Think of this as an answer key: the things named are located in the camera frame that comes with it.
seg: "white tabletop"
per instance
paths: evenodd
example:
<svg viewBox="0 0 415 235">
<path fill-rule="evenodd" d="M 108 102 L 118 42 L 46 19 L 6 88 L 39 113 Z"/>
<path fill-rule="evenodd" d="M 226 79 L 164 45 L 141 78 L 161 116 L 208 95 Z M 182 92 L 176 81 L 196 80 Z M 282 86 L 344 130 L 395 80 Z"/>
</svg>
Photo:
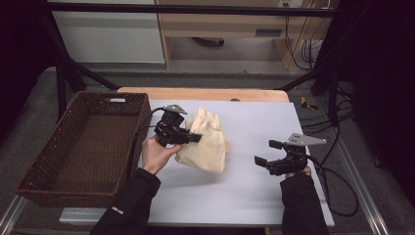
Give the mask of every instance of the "white tabletop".
<svg viewBox="0 0 415 235">
<path fill-rule="evenodd" d="M 230 153 L 222 174 L 213 174 L 179 164 L 174 157 L 158 178 L 161 188 L 154 198 L 149 224 L 174 226 L 273 226 L 281 224 L 284 206 L 279 183 L 284 176 L 271 176 L 254 164 L 254 156 L 269 161 L 283 159 L 283 150 L 268 147 L 269 140 L 286 141 L 302 133 L 291 103 L 151 100 L 151 108 L 178 104 L 192 118 L 198 107 L 219 115 Z M 152 124 L 161 119 L 156 112 Z M 328 226 L 334 220 L 324 199 L 320 181 L 313 174 Z M 60 221 L 91 224 L 105 209 L 64 209 Z"/>
</svg>

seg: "beige work glove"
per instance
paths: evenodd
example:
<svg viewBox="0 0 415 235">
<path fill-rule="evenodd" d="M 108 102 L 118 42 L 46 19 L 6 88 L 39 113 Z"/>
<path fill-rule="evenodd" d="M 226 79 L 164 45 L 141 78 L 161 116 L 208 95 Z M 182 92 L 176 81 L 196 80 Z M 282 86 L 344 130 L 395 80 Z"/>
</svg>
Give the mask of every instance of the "beige work glove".
<svg viewBox="0 0 415 235">
<path fill-rule="evenodd" d="M 221 173 L 225 169 L 225 139 L 219 116 L 204 108 L 198 108 L 195 118 L 186 119 L 185 126 L 192 134 L 202 134 L 199 143 L 181 145 L 176 154 L 180 164 Z"/>
</svg>

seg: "floor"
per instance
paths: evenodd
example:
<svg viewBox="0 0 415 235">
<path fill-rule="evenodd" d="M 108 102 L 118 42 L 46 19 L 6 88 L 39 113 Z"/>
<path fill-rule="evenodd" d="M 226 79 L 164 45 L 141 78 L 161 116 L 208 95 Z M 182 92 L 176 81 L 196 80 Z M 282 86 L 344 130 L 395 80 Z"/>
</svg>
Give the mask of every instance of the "floor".
<svg viewBox="0 0 415 235">
<path fill-rule="evenodd" d="M 266 39 L 225 39 L 223 46 L 194 38 L 176 40 L 171 68 L 165 70 L 150 65 L 139 65 L 139 69 L 125 72 L 113 71 L 111 65 L 97 69 L 102 76 L 121 86 L 167 86 L 167 87 L 217 87 L 217 88 L 258 88 L 273 89 L 281 87 L 300 77 L 306 71 L 298 68 L 283 70 L 275 53 L 275 47 Z M 303 67 L 307 63 L 297 56 Z M 90 89 L 102 88 L 96 82 L 85 78 Z M 291 102 L 296 106 L 300 123 L 305 134 L 324 129 L 327 126 L 325 114 L 327 94 L 313 97 L 309 92 L 312 81 L 305 82 L 288 92 Z M 345 90 L 352 90 L 344 82 Z M 301 98 L 306 99 L 305 106 Z M 388 227 L 388 234 L 415 234 L 415 210 L 405 199 L 390 172 L 374 165 L 374 156 L 362 135 L 357 120 L 349 116 L 349 101 L 339 96 L 341 111 L 345 116 L 340 125 L 341 142 L 333 149 L 325 166 L 333 169 L 348 180 L 342 162 L 342 148 L 346 146 L 366 186 L 373 197 L 382 219 Z M 0 193 L 0 213 L 6 212 L 14 196 L 14 189 L 32 158 L 41 149 L 53 131 L 57 120 L 56 79 L 52 72 L 44 72 L 33 89 L 26 108 L 17 118 L 7 140 L 0 145 L 0 172 L 4 177 L 0 183 L 4 190 Z M 335 142 L 336 128 L 326 128 L 313 134 L 327 139 L 329 145 L 310 148 L 310 153 L 322 161 Z M 349 213 L 355 205 L 351 191 L 338 177 L 328 173 L 329 189 L 333 209 Z M 62 210 L 43 209 L 28 202 L 15 225 L 14 234 L 87 234 L 89 227 L 73 227 L 58 222 Z M 366 211 L 359 209 L 351 217 L 334 214 L 336 226 L 330 228 L 332 234 L 376 234 L 366 218 Z M 240 231 L 239 234 L 253 234 Z M 220 234 L 219 230 L 209 234 Z M 280 234 L 278 228 L 271 234 Z"/>
</svg>

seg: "person's right hand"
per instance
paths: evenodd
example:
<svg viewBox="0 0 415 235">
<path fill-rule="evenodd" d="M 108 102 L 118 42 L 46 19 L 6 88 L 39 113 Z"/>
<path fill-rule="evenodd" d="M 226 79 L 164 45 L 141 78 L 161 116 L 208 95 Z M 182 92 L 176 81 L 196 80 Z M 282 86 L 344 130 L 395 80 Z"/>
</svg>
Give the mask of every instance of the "person's right hand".
<svg viewBox="0 0 415 235">
<path fill-rule="evenodd" d="M 151 174 L 157 174 L 168 162 L 170 157 L 180 150 L 180 145 L 165 148 L 158 142 L 158 135 L 148 138 L 142 143 L 143 166 Z"/>
<path fill-rule="evenodd" d="M 306 175 L 311 175 L 311 168 L 308 165 L 306 165 L 305 169 L 302 172 L 305 172 Z M 296 175 L 296 174 L 295 173 L 288 173 L 288 174 L 286 174 L 286 178 L 290 178 L 294 175 Z"/>
</svg>

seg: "brown woven basket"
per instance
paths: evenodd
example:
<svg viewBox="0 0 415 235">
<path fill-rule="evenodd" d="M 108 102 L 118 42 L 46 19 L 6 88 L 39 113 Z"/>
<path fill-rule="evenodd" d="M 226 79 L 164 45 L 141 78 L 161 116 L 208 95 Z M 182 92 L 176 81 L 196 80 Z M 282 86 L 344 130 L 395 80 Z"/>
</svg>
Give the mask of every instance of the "brown woven basket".
<svg viewBox="0 0 415 235">
<path fill-rule="evenodd" d="M 77 93 L 16 193 L 40 207 L 107 208 L 125 185 L 132 140 L 150 111 L 147 94 Z"/>
</svg>

